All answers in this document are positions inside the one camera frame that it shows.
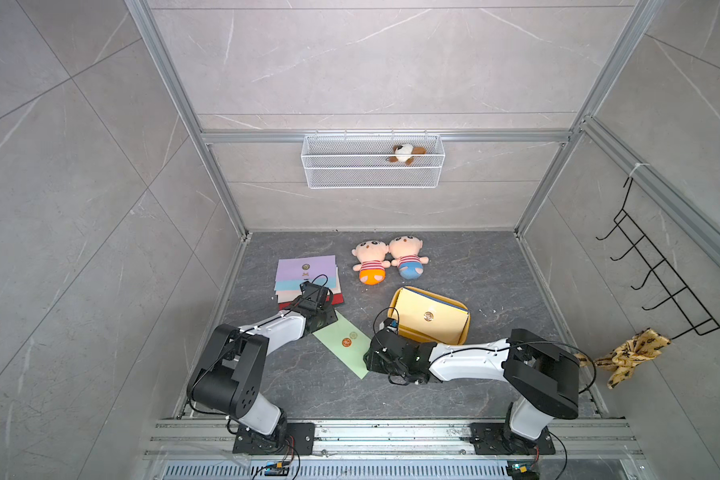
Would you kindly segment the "light green envelope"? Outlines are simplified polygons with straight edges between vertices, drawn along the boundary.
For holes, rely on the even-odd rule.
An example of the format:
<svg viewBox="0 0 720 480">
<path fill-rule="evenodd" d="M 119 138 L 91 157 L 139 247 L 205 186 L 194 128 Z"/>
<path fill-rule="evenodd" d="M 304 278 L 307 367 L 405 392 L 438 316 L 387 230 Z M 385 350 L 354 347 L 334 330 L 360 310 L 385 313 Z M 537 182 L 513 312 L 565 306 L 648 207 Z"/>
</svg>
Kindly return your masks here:
<svg viewBox="0 0 720 480">
<path fill-rule="evenodd" d="M 371 339 L 336 312 L 337 320 L 314 333 L 314 336 L 327 347 L 359 379 L 368 374 L 364 355 L 370 347 Z"/>
</svg>

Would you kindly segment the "navy blue envelope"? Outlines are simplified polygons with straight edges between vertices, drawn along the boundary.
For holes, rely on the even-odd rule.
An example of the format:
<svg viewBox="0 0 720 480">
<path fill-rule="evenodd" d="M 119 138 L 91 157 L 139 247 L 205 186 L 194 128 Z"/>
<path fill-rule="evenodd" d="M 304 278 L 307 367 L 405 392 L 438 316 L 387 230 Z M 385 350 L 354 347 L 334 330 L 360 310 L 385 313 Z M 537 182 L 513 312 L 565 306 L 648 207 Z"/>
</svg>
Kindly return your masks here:
<svg viewBox="0 0 720 480">
<path fill-rule="evenodd" d="M 433 293 L 433 292 L 429 292 L 429 291 L 426 291 L 426 290 L 423 290 L 423 289 L 417 289 L 417 292 L 418 292 L 420 295 L 422 295 L 422 296 L 424 296 L 424 297 L 426 297 L 426 298 L 428 298 L 428 299 L 431 299 L 432 301 L 436 301 L 436 302 L 442 303 L 442 304 L 444 304 L 444 305 L 449 305 L 450 307 L 453 307 L 453 308 L 455 308 L 455 309 L 458 309 L 458 310 L 464 311 L 464 312 L 466 312 L 466 313 L 469 313 L 468 308 L 467 308 L 463 303 L 461 303 L 461 302 L 459 302 L 459 301 L 457 301 L 457 300 L 453 300 L 453 299 L 450 299 L 450 298 L 445 297 L 445 296 L 443 296 L 443 295 L 436 294 L 436 293 Z"/>
</svg>

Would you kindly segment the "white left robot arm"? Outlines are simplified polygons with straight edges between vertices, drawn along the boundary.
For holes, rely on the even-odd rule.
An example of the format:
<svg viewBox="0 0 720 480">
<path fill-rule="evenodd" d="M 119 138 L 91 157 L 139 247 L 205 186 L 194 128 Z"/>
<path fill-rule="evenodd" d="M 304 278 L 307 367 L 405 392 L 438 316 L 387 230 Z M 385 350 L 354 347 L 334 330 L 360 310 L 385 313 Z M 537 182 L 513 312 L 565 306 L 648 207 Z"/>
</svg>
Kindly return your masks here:
<svg viewBox="0 0 720 480">
<path fill-rule="evenodd" d="M 305 306 L 281 310 L 252 325 L 219 325 L 190 376 L 188 400 L 259 435 L 278 435 L 285 413 L 260 392 L 268 355 L 337 320 L 329 301 L 309 300 Z"/>
</svg>

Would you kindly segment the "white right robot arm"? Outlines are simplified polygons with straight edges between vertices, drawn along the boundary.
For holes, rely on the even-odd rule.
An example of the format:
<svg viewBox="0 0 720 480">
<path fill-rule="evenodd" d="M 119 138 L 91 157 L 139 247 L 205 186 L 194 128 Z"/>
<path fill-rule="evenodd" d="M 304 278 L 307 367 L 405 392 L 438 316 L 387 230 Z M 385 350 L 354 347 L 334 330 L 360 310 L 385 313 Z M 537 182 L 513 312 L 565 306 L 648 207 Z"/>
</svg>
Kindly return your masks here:
<svg viewBox="0 0 720 480">
<path fill-rule="evenodd" d="M 519 398 L 509 407 L 501 437 L 536 444 L 552 420 L 579 416 L 581 362 L 572 348 L 526 329 L 490 343 L 448 345 L 416 342 L 386 328 L 371 339 L 363 361 L 402 386 L 464 379 L 507 383 Z"/>
</svg>

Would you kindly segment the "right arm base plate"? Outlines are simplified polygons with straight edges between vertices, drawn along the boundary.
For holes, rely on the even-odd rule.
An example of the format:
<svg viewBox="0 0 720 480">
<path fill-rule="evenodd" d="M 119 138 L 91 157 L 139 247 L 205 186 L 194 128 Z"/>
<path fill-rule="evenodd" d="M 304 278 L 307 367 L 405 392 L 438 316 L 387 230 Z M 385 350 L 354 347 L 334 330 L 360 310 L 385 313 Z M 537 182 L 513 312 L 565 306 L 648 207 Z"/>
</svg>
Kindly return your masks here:
<svg viewBox="0 0 720 480">
<path fill-rule="evenodd" d="M 556 453 L 547 427 L 536 440 L 513 433 L 507 424 L 478 422 L 469 425 L 469 441 L 477 455 L 553 455 Z"/>
</svg>

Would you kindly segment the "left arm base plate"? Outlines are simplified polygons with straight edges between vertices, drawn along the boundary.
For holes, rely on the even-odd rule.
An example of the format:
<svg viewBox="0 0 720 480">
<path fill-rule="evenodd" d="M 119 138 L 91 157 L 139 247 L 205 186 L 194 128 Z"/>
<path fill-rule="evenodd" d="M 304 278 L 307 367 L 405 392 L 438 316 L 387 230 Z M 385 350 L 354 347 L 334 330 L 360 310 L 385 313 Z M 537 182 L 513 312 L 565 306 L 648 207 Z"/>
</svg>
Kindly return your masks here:
<svg viewBox="0 0 720 480">
<path fill-rule="evenodd" d="M 316 425 L 311 422 L 278 424 L 272 434 L 264 435 L 240 425 L 234 434 L 232 452 L 248 455 L 274 455 L 294 447 L 299 455 L 313 452 Z"/>
</svg>

